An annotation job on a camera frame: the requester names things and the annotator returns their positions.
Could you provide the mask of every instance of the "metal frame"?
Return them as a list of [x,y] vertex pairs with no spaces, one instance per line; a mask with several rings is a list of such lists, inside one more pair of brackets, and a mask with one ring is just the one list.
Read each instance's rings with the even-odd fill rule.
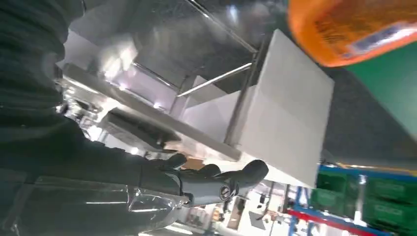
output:
[[[398,174],[390,174],[390,173],[383,173],[383,172],[376,172],[376,171],[369,171],[369,170],[359,170],[359,169],[343,169],[339,167],[329,167],[321,165],[319,167],[319,171],[326,171],[326,172],[335,172],[335,173],[343,173],[349,175],[363,175],[368,177],[378,177],[378,178],[387,178],[387,179],[394,179],[399,181],[417,181],[417,177],[415,176],[408,176],[408,175],[398,175]],[[296,203],[293,209],[288,210],[288,213],[292,216],[290,222],[290,230],[288,232],[289,236],[292,236],[295,229],[296,219],[303,219],[305,221],[312,221],[322,224],[327,224],[331,227],[339,228],[342,230],[347,230],[351,233],[360,236],[392,236],[391,233],[378,231],[372,228],[363,227],[360,225],[356,225],[354,223],[346,222],[344,219],[334,217],[331,215],[324,215],[322,212],[301,207],[299,205],[299,197],[301,196],[302,191],[307,191],[305,188],[298,187],[297,189],[297,196],[296,196]],[[312,235],[311,230],[313,229],[313,223],[309,222],[307,227],[307,235]]]
[[233,70],[231,70],[231,71],[228,71],[228,72],[226,72],[226,73],[224,73],[224,74],[222,74],[222,75],[217,76],[216,78],[213,78],[213,79],[211,79],[211,80],[209,80],[209,81],[207,81],[207,82],[204,82],[204,83],[202,83],[202,84],[200,84],[200,85],[197,85],[197,86],[195,86],[195,87],[192,87],[191,89],[189,89],[189,90],[187,90],[187,91],[185,91],[185,92],[183,92],[183,93],[181,93],[181,94],[177,95],[177,97],[182,97],[182,96],[184,96],[184,95],[188,95],[188,94],[193,93],[193,92],[195,92],[195,91],[197,91],[197,90],[199,90],[199,89],[204,88],[204,87],[205,87],[205,86],[207,86],[207,85],[211,85],[211,84],[213,84],[213,83],[215,83],[215,82],[218,82],[218,81],[224,80],[224,79],[226,79],[226,78],[228,78],[228,77],[230,77],[230,76],[232,76],[232,75],[236,75],[236,74],[238,74],[238,73],[239,73],[239,72],[241,72],[241,71],[244,71],[244,70],[249,69],[251,65],[252,65],[252,63],[247,63],[247,64],[242,65],[242,66],[240,66],[240,67],[238,67],[238,68],[236,68],[236,69],[233,69]]
[[225,144],[233,145],[233,135],[238,126],[240,113],[246,101],[247,91],[255,80],[255,75],[259,69],[259,66],[262,66],[263,64],[263,59],[266,57],[271,39],[272,39],[271,35],[266,35],[261,44],[261,48],[259,49],[259,52],[253,55],[252,65],[250,67],[250,73],[247,74],[245,81],[242,85],[242,88],[239,93],[239,97],[236,101],[235,108],[233,109],[232,117],[230,118],[230,121],[229,121],[229,126],[227,127],[227,130],[226,130],[226,136],[224,139]]
[[167,81],[166,79],[164,79],[162,76],[158,75],[153,70],[147,68],[144,65],[141,65],[139,63],[136,63],[136,62],[133,62],[132,64],[134,66],[138,67],[140,70],[144,71],[145,73],[148,73],[149,75],[151,75],[152,78],[155,78],[158,82],[162,83],[163,85],[166,85],[167,87],[173,89],[174,91],[179,91],[179,88],[176,85],[174,85],[173,83]]

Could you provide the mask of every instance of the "reflective metal surface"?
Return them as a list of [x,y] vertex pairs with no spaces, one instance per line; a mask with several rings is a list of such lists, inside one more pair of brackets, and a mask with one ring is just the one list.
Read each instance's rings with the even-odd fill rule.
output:
[[[264,36],[276,28],[291,36],[286,24],[287,0],[196,2],[255,49],[259,49]],[[72,58],[67,61],[85,70],[93,70],[91,62],[99,57],[97,51],[109,45],[110,41],[106,40],[129,35],[137,49],[133,62],[178,88],[184,78],[200,75],[209,80],[252,59],[251,52],[186,0],[109,0],[74,22],[70,28],[87,40],[88,46],[73,44],[71,48],[71,43],[68,43],[67,52],[79,51],[79,48],[83,51],[71,55]],[[247,72],[215,85],[227,93],[237,91]],[[362,165],[383,163],[386,166],[398,165],[397,160],[401,160],[401,166],[416,163],[415,141],[366,88],[341,68],[325,69],[325,72],[335,80],[324,143],[324,149],[335,157],[333,161]],[[136,111],[129,112],[137,117],[143,116]],[[188,149],[199,149],[199,144],[191,143]]]
[[195,87],[193,87],[193,88],[191,88],[191,89],[189,89],[189,90],[187,90],[187,91],[185,91],[185,92],[183,92],[183,93],[181,93],[181,94],[177,95],[177,97],[182,97],[182,96],[184,96],[184,95],[187,95],[187,94],[193,93],[194,91],[197,91],[197,90],[199,90],[199,89],[201,89],[201,88],[204,88],[204,87],[205,87],[205,86],[207,86],[207,85],[211,85],[211,84],[216,83],[216,82],[218,82],[218,81],[221,81],[221,80],[227,79],[229,76],[232,76],[232,75],[237,74],[237,73],[239,73],[239,72],[241,72],[241,71],[244,71],[244,70],[249,69],[251,65],[252,65],[252,63],[248,63],[248,64],[245,64],[245,65],[243,65],[243,66],[240,66],[240,67],[238,67],[238,68],[236,68],[236,69],[234,69],[234,70],[231,70],[231,71],[229,71],[229,72],[226,72],[226,73],[224,73],[224,74],[222,74],[222,75],[219,75],[219,76],[217,76],[216,78],[213,78],[213,79],[211,79],[211,80],[209,80],[209,81],[207,81],[207,82],[204,82],[204,83],[202,83],[202,84],[200,84],[200,85],[197,85],[197,86],[195,86]]
[[95,93],[80,88],[80,92],[75,93],[75,96],[79,94],[81,99],[86,96],[91,101],[96,102],[100,102],[101,98],[104,97],[105,101],[110,102],[110,105],[116,105],[115,107],[123,111],[129,118],[143,123],[148,122],[166,133],[177,134],[181,141],[170,144],[168,149],[181,150],[189,155],[202,158],[225,160],[238,160],[240,158],[240,151],[235,148],[220,143],[203,132],[156,110],[112,84],[88,74],[79,67],[67,65],[63,71],[68,77],[76,79],[79,83],[98,92],[98,96],[95,98]]

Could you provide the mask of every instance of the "sleeve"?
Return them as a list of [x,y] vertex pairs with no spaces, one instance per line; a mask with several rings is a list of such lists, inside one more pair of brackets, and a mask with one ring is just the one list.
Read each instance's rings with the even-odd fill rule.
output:
[[101,173],[126,169],[135,175],[136,169],[125,164],[124,151],[87,140],[77,123],[55,112],[62,97],[55,89],[54,66],[64,57],[68,26],[86,9],[104,2],[2,0],[0,167],[29,170],[53,159],[57,166],[102,163]]

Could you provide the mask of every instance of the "plastic crate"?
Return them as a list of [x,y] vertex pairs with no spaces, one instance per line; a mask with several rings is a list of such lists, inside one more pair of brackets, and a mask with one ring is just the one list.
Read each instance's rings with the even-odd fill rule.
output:
[[356,198],[359,190],[359,177],[320,171],[317,175],[316,187]]
[[362,219],[371,225],[414,231],[417,230],[417,206],[366,198]]
[[349,217],[355,216],[357,198],[325,189],[313,189],[310,206],[316,210],[328,211],[331,214]]
[[366,195],[417,205],[417,183],[369,178],[366,184]]

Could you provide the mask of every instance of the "metal bar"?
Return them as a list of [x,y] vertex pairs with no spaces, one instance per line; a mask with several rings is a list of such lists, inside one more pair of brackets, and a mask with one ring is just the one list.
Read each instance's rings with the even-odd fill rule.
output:
[[229,121],[229,126],[227,127],[227,130],[226,130],[226,137],[224,139],[225,144],[233,145],[232,144],[233,134],[235,133],[236,127],[238,125],[240,112],[242,111],[244,101],[246,100],[247,91],[248,91],[249,87],[253,84],[254,77],[255,77],[256,71],[258,69],[259,61],[261,61],[261,59],[263,59],[263,57],[265,57],[266,51],[268,50],[270,40],[271,40],[271,36],[266,35],[263,42],[262,42],[262,45],[261,45],[261,48],[260,48],[259,52],[257,54],[253,55],[252,65],[250,67],[250,73],[247,74],[247,76],[245,78],[245,81],[242,85],[242,89],[240,90],[239,97],[236,101],[235,108],[233,109],[232,117],[230,118],[230,121]]
[[251,53],[256,53],[258,50],[250,45],[248,42],[246,42],[243,38],[241,38],[239,35],[234,33],[231,29],[229,29],[227,26],[225,26],[220,20],[216,19],[203,5],[199,4],[195,0],[185,0],[187,3],[192,5],[197,11],[199,11],[204,17],[211,20],[215,25],[220,27],[222,30],[224,30],[230,37],[232,37],[236,42],[241,44],[244,48],[246,48]]
[[290,187],[291,187],[291,185],[289,185],[289,184],[287,184],[286,186],[285,186],[285,192],[284,192],[284,201],[283,201],[283,203],[282,203],[282,207],[281,207],[281,213],[287,213],[287,209],[288,209],[288,200],[289,200],[289,197],[288,197],[288,194],[290,193],[290,191],[291,191],[291,189],[290,189]]
[[245,65],[240,66],[240,67],[238,67],[238,68],[236,68],[234,70],[231,70],[231,71],[226,72],[226,73],[224,73],[222,75],[219,75],[219,76],[217,76],[214,79],[211,79],[211,80],[209,80],[207,82],[204,82],[204,83],[202,83],[200,85],[197,85],[197,86],[193,87],[192,89],[189,89],[189,90],[187,90],[187,91],[185,91],[185,92],[177,95],[177,97],[182,97],[184,95],[190,94],[190,93],[195,92],[195,91],[197,91],[197,90],[199,90],[201,88],[204,88],[207,85],[211,85],[211,84],[213,84],[213,83],[215,83],[217,81],[221,81],[221,80],[226,79],[226,78],[228,78],[228,77],[230,77],[232,75],[235,75],[235,74],[237,74],[237,73],[239,73],[241,71],[247,70],[247,69],[250,68],[251,64],[252,63],[245,64]]
[[134,65],[135,65],[136,67],[138,67],[140,70],[142,70],[142,71],[144,71],[144,72],[146,72],[146,73],[149,73],[152,77],[156,78],[156,80],[157,80],[158,82],[160,82],[160,83],[162,83],[162,84],[166,85],[167,87],[169,87],[169,88],[171,88],[171,89],[173,89],[173,90],[175,90],[175,91],[178,91],[178,90],[179,90],[179,88],[178,88],[176,85],[174,85],[173,83],[171,83],[171,82],[167,81],[167,80],[166,80],[166,79],[164,79],[162,76],[158,75],[156,72],[154,72],[153,70],[151,70],[151,69],[147,68],[146,66],[141,65],[141,64],[138,64],[138,63],[136,63],[136,62],[134,62],[134,63],[132,63],[132,64],[134,64]]
[[[301,193],[302,193],[302,187],[297,187],[297,194],[296,194],[296,202],[295,202],[295,206],[299,206],[299,200],[301,198]],[[291,222],[290,222],[290,228],[288,230],[288,236],[292,236],[293,233],[296,232],[296,223],[297,223],[297,217],[296,216],[291,216]]]
[[331,215],[324,215],[319,211],[303,208],[300,206],[294,206],[293,210],[289,210],[288,214],[296,216],[299,219],[311,220],[317,223],[326,224],[338,229],[347,230],[355,235],[372,235],[372,236],[389,236],[388,232],[382,232],[372,228],[356,225],[351,222],[346,222],[344,219],[340,219]]
[[307,225],[307,236],[313,236],[313,228],[314,228],[314,223],[313,222],[308,222]]
[[305,196],[305,200],[307,201],[307,205],[309,202],[310,197],[308,196],[308,188],[304,188],[304,196]]

